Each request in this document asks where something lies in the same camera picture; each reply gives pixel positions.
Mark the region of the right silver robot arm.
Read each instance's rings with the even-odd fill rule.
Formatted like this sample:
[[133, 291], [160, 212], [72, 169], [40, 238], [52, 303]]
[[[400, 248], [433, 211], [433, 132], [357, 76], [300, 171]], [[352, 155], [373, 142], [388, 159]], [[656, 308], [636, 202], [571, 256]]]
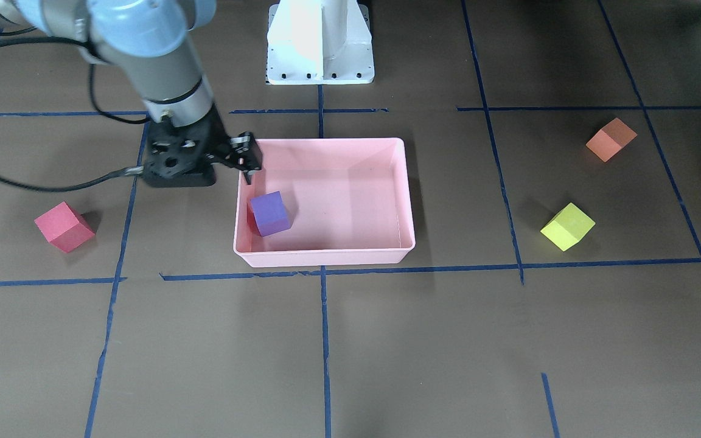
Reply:
[[255, 136], [226, 133], [211, 86], [195, 50], [191, 30], [216, 12], [214, 1], [0, 1], [0, 29], [33, 27], [42, 36], [0, 40], [0, 48], [22, 44], [67, 44], [89, 62], [117, 66], [147, 108], [144, 163], [74, 186], [42, 187], [0, 176], [0, 183], [36, 192], [72, 192], [138, 176], [148, 186], [206, 187], [216, 183], [215, 164], [241, 172], [246, 183], [260, 172]]

